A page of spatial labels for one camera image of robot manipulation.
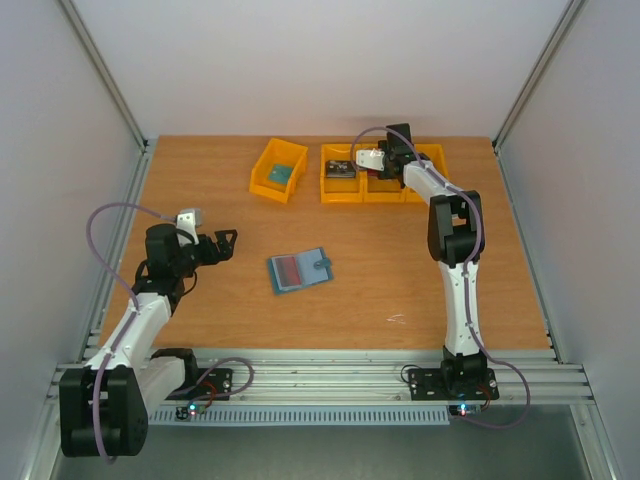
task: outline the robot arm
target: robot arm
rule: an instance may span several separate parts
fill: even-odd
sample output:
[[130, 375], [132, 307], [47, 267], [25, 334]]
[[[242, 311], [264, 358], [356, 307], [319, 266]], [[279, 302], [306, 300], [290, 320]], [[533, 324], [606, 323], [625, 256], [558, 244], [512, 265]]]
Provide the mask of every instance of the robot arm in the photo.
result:
[[[445, 348], [453, 356], [474, 355], [477, 354], [480, 349], [478, 344], [471, 338], [467, 325], [463, 281], [464, 259], [461, 260], [460, 255], [455, 255], [455, 249], [459, 249], [459, 246], [454, 242], [460, 242], [460, 234], [464, 235], [465, 231], [475, 235], [475, 228], [467, 228], [466, 225], [461, 225], [457, 239], [454, 237], [454, 231], [457, 227], [454, 225], [454, 219], [462, 220], [462, 215], [465, 215], [467, 220], [469, 220], [469, 211], [464, 208], [464, 205], [461, 205], [463, 202], [459, 200], [459, 197], [454, 192], [447, 190], [428, 173], [428, 169], [435, 171], [433, 163], [428, 160], [424, 162], [424, 165], [420, 165], [417, 161], [407, 164], [404, 167], [404, 183], [407, 187], [416, 191], [427, 205], [433, 203], [433, 208], [430, 210], [429, 215], [428, 242], [429, 251], [433, 259], [438, 262], [438, 267], [440, 268], [444, 282], [447, 305], [447, 336], [445, 339]], [[477, 198], [477, 206], [479, 207], [479, 196]], [[478, 327], [477, 274], [478, 262], [469, 263], [467, 269], [470, 287], [469, 307], [473, 328], [478, 338], [481, 338]]]
[[[359, 150], [356, 163], [378, 170], [380, 179], [398, 179], [403, 187], [415, 190], [429, 205], [427, 243], [429, 253], [438, 262], [442, 273], [447, 307], [444, 360], [439, 373], [448, 398], [460, 398], [470, 390], [475, 391], [478, 385], [487, 385], [493, 373], [487, 368], [487, 358], [470, 331], [473, 328], [478, 341], [481, 341], [476, 277], [480, 253], [484, 250], [484, 236], [465, 270], [465, 262], [474, 251], [478, 236], [476, 222], [482, 222], [480, 195], [475, 191], [463, 191], [479, 213], [479, 219], [476, 219], [467, 201], [458, 194], [460, 189], [446, 182], [426, 155], [420, 154], [420, 161], [416, 159], [409, 146], [411, 132], [408, 124], [388, 125], [385, 129], [387, 139], [379, 141], [376, 150]], [[465, 292], [465, 275], [469, 280], [468, 294]], [[467, 319], [467, 307], [471, 325]]]
[[127, 311], [105, 346], [82, 369], [70, 369], [60, 380], [61, 447], [68, 457], [96, 456], [92, 392], [100, 382], [99, 421], [106, 452], [136, 455], [146, 439], [149, 414], [179, 388], [195, 385], [193, 352], [159, 350], [146, 368], [143, 361], [160, 329], [185, 295], [184, 279], [196, 269], [233, 256], [236, 230], [215, 232], [216, 241], [196, 233], [200, 211], [183, 210], [176, 224], [159, 224], [146, 232], [147, 258], [132, 288], [137, 308]]

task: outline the green object in bin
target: green object in bin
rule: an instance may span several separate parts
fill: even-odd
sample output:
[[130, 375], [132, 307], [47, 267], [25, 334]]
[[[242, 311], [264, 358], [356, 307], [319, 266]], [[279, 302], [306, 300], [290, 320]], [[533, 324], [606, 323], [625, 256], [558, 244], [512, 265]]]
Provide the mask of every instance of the green object in bin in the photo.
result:
[[287, 167], [286, 165], [276, 163], [271, 169], [269, 180], [274, 183], [279, 183], [280, 185], [286, 185], [292, 173], [293, 167]]

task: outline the black mounting plate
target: black mounting plate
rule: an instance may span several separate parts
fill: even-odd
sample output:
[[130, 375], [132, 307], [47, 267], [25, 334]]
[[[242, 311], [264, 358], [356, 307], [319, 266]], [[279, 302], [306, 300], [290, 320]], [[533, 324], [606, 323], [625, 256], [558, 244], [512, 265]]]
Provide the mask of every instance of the black mounting plate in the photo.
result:
[[[199, 368], [198, 378], [200, 378], [200, 376], [206, 371], [206, 368]], [[211, 370], [211, 372], [209, 372], [209, 375], [207, 375], [207, 378], [204, 379], [203, 382], [209, 382], [216, 388], [216, 391], [218, 393], [229, 392], [233, 388], [233, 370], [230, 368], [214, 368], [213, 370]], [[188, 402], [192, 398], [208, 395], [210, 392], [211, 390], [209, 389], [209, 387], [200, 384], [189, 393], [185, 393], [184, 395], [171, 396], [171, 400]], [[214, 399], [214, 402], [226, 402], [228, 400], [229, 397], [216, 397]]]
[[[411, 400], [486, 400], [487, 396], [478, 389], [478, 383], [460, 384], [458, 397], [452, 397], [444, 386], [442, 371], [439, 368], [411, 368], [407, 370], [409, 376], [409, 391]], [[487, 369], [487, 378], [482, 385], [488, 392], [491, 400], [500, 398], [498, 385], [491, 387], [490, 383], [495, 382], [496, 375], [490, 368]]]

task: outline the wooden table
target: wooden table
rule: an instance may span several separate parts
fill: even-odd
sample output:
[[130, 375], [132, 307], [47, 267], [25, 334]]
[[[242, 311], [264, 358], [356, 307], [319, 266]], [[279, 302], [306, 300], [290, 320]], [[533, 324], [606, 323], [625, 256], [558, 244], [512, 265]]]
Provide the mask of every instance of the wooden table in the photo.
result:
[[[440, 349], [446, 332], [440, 271], [427, 251], [425, 205], [320, 203], [320, 144], [345, 137], [286, 138], [308, 145], [309, 166], [289, 204], [248, 191], [265, 137], [161, 137], [141, 204], [174, 215], [205, 214], [200, 232], [238, 230], [233, 259], [198, 270], [158, 335], [157, 347]], [[444, 146], [451, 180], [480, 192], [486, 249], [478, 275], [482, 336], [492, 349], [546, 349], [546, 333], [502, 178], [487, 138], [420, 138]], [[157, 220], [138, 213], [120, 272], [132, 281], [145, 258], [144, 233]], [[322, 246], [335, 280], [275, 296], [273, 255]], [[103, 341], [127, 296], [116, 288]]]

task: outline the yellow bin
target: yellow bin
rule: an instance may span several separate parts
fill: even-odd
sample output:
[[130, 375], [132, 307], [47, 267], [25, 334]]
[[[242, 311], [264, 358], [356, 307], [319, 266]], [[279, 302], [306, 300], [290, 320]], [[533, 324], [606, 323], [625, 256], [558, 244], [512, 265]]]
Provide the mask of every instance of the yellow bin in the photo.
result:
[[258, 162], [251, 170], [249, 191], [256, 195], [287, 203], [296, 189], [296, 183], [307, 170], [309, 148], [285, 142], [279, 138], [269, 140]]
[[[376, 143], [359, 143], [354, 152], [377, 148]], [[322, 203], [424, 203], [412, 189], [400, 186], [397, 180], [380, 180], [367, 172], [358, 172], [356, 178], [326, 178], [329, 160], [349, 160], [348, 143], [324, 144], [320, 150], [320, 200]], [[434, 167], [449, 178], [442, 145], [417, 144], [416, 150], [426, 154]]]

